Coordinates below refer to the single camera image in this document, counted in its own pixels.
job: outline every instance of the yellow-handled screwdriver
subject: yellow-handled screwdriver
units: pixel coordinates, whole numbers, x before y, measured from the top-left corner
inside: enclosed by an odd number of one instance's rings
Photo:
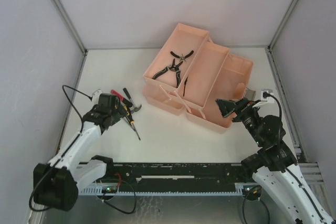
[[[139,134],[138,134],[138,131],[137,131],[137,129],[135,128],[134,120],[133,120],[133,117],[132,117],[132,113],[131,113],[131,111],[130,111],[130,108],[127,107],[127,106],[124,106],[124,108],[125,108],[125,110],[127,111],[127,119],[128,119],[128,121],[129,121],[129,123],[130,123],[132,129],[136,132],[136,135],[138,136],[138,139],[141,140],[141,139],[140,139],[140,136],[139,136]]]

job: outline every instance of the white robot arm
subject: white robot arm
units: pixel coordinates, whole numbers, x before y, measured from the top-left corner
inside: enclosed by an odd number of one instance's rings
[[[269,93],[264,98],[273,97]],[[293,153],[282,140],[286,134],[280,117],[259,116],[260,100],[216,100],[223,117],[236,113],[233,122],[242,122],[258,147],[258,153],[244,159],[241,164],[247,178],[253,178],[277,203],[290,223],[335,224],[323,209],[305,181]]]
[[[109,158],[93,157],[82,169],[76,169],[82,155],[110,126],[128,116],[116,95],[102,93],[98,104],[82,118],[82,127],[72,140],[47,164],[34,169],[34,190],[29,199],[31,210],[34,202],[60,210],[70,210],[82,191],[106,173]]]

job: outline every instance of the black-handled pliers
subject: black-handled pliers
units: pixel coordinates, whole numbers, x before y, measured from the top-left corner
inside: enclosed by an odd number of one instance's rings
[[[185,61],[185,59],[187,59],[187,58],[189,58],[191,55],[193,55],[193,53],[194,53],[194,50],[191,50],[191,52],[189,53],[189,54],[187,54],[186,56],[178,56],[176,53],[174,53],[173,51],[171,51],[170,52],[170,54],[172,55],[172,56],[174,56],[175,58],[177,58],[177,59],[179,59],[180,60],[180,62],[183,62],[183,61]]]
[[[182,63],[183,63],[183,61],[181,61],[179,64],[175,65],[175,59],[173,59],[172,65],[165,67],[160,72],[157,72],[153,76],[153,80],[156,80],[159,76],[163,75],[164,73],[167,73],[170,70],[170,71],[176,72],[176,87],[178,87],[181,83],[180,65],[182,65]]]

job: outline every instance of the pink toolbox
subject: pink toolbox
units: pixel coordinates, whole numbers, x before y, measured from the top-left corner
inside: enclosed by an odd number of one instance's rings
[[[186,111],[189,121],[224,133],[234,114],[224,119],[215,100],[241,99],[253,62],[212,43],[208,34],[178,24],[145,72],[147,84],[142,93],[153,106],[175,115]]]

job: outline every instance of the white wall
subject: white wall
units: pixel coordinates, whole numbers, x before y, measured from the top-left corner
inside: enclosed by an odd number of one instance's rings
[[[291,0],[61,0],[87,48],[160,47],[176,23],[222,45],[268,45]]]
[[[33,169],[49,160],[82,60],[50,0],[0,0],[0,216],[24,223]]]
[[[318,162],[336,212],[336,0],[300,0],[274,54],[309,161]]]

